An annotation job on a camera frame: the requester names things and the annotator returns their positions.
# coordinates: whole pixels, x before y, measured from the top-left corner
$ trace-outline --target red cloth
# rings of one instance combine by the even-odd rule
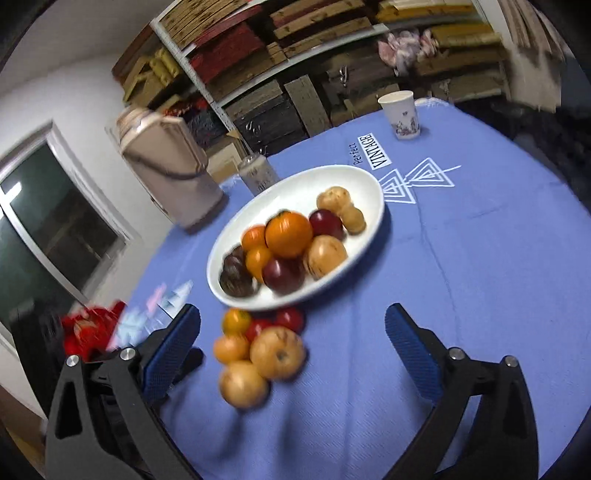
[[[88,362],[105,353],[125,306],[124,302],[117,301],[110,310],[83,308],[81,312],[63,317],[66,355],[78,355]]]

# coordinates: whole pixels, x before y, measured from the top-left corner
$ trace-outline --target beige container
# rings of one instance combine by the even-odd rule
[[[175,223],[192,229],[215,210],[224,194],[182,118],[130,107],[117,126],[121,154]]]

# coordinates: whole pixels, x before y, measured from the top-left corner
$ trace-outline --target blue gripper pad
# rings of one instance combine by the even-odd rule
[[[144,367],[142,394],[148,405],[164,397],[201,330],[201,316],[193,305],[185,305],[164,332],[165,338]]]
[[[426,400],[436,403],[443,395],[441,372],[437,361],[421,341],[419,328],[400,304],[388,307],[384,321],[386,334],[419,394]]]

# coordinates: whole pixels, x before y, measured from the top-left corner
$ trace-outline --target white oval plate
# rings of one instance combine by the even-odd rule
[[[252,297],[238,299],[224,293],[219,284],[224,257],[240,243],[248,228],[265,224],[280,210],[293,210],[308,217],[316,210],[316,197],[333,186],[346,188],[351,200],[365,217],[367,228],[356,236],[347,235],[343,244],[348,258],[327,276],[314,281],[306,276],[304,285],[288,295],[279,295],[261,286]],[[265,190],[242,208],[219,234],[207,260],[207,283],[213,294],[230,307],[269,310],[298,303],[311,297],[345,274],[363,255],[378,232],[384,216],[384,194],[375,177],[357,167],[329,165],[306,170]]]

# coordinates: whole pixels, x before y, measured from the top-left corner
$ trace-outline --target fabric pile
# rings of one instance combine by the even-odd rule
[[[408,69],[415,62],[434,57],[437,48],[437,41],[430,30],[425,30],[422,35],[418,30],[389,33],[387,41],[378,41],[379,57],[394,69],[398,77],[408,76]]]

